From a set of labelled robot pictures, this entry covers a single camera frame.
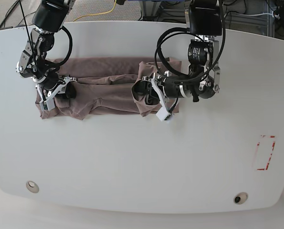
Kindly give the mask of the table grommet hole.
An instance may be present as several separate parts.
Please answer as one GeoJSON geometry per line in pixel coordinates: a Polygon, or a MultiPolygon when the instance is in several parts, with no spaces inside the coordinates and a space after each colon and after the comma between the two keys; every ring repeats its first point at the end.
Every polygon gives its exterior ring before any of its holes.
{"type": "Polygon", "coordinates": [[[248,194],[246,192],[241,192],[238,193],[234,198],[233,198],[233,202],[236,205],[241,205],[243,203],[245,203],[248,199],[248,194]]]}
{"type": "Polygon", "coordinates": [[[37,194],[39,192],[39,186],[33,181],[26,182],[26,188],[29,192],[37,194]]]}

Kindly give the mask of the left table grommet hole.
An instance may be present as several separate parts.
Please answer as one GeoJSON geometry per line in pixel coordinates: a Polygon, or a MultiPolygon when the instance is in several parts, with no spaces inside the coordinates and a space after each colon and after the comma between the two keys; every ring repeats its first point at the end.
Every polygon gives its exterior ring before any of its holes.
{"type": "Polygon", "coordinates": [[[29,192],[37,194],[39,192],[39,186],[33,181],[26,182],[26,188],[29,192]]]}

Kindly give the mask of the red tape rectangle marking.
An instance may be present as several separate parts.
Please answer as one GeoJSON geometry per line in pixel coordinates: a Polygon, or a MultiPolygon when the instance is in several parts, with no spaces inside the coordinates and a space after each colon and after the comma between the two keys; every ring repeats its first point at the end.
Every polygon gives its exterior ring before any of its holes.
{"type": "Polygon", "coordinates": [[[260,135],[254,153],[253,169],[256,171],[266,171],[274,152],[276,136],[260,135]]]}

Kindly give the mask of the right table grommet hole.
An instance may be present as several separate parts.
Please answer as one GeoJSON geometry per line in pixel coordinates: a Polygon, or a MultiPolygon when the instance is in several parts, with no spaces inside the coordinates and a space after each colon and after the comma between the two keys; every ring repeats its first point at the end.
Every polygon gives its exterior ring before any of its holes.
{"type": "Polygon", "coordinates": [[[233,202],[236,205],[241,205],[243,203],[245,203],[248,199],[248,194],[246,192],[241,192],[238,193],[234,198],[233,198],[233,202]]]}

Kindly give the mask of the mauve t-shirt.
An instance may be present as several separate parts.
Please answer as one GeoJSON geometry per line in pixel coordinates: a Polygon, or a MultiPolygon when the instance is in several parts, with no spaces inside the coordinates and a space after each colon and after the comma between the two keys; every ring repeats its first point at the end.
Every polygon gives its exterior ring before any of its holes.
{"type": "Polygon", "coordinates": [[[69,59],[58,71],[59,76],[77,78],[71,82],[77,92],[74,99],[55,96],[55,108],[40,111],[41,119],[69,116],[83,120],[89,115],[155,114],[159,102],[150,102],[134,92],[144,76],[156,71],[152,57],[89,57],[69,59]]]}

